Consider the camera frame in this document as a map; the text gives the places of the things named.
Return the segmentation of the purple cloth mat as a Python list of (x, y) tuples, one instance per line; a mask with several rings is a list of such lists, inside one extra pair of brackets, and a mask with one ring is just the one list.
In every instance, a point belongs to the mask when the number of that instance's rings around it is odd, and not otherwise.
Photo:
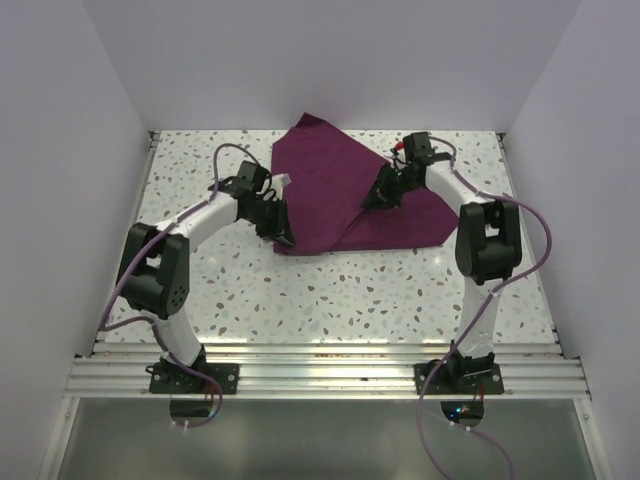
[(295, 245), (276, 253), (430, 248), (442, 245), (458, 217), (437, 195), (420, 189), (398, 209), (364, 210), (361, 202), (388, 161), (329, 122), (305, 113), (272, 147), (271, 170), (284, 189)]

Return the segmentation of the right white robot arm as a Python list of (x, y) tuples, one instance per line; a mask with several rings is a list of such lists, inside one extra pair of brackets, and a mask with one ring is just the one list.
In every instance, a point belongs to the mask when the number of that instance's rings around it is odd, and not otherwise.
[(454, 257), (464, 278), (459, 329), (443, 359), (415, 365), (416, 387), (425, 394), (501, 394), (493, 337), (499, 287), (522, 261), (519, 208), (473, 187), (454, 168), (455, 147), (439, 152), (437, 141), (427, 132), (405, 136), (361, 205), (398, 208), (405, 194), (426, 189), (456, 211)]

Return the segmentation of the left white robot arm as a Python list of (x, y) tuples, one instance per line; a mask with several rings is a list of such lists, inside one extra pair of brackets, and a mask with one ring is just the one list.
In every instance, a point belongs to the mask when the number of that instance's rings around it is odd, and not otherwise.
[(239, 221), (254, 226), (256, 235), (293, 247), (284, 190), (287, 174), (273, 175), (265, 167), (244, 161), (237, 174), (211, 187), (202, 200), (156, 224), (138, 222), (128, 231), (117, 283), (101, 320), (105, 331), (117, 298), (151, 324), (167, 362), (175, 364), (172, 379), (185, 392), (201, 390), (208, 369), (201, 363), (204, 347), (186, 312), (190, 293), (191, 255), (222, 229)]

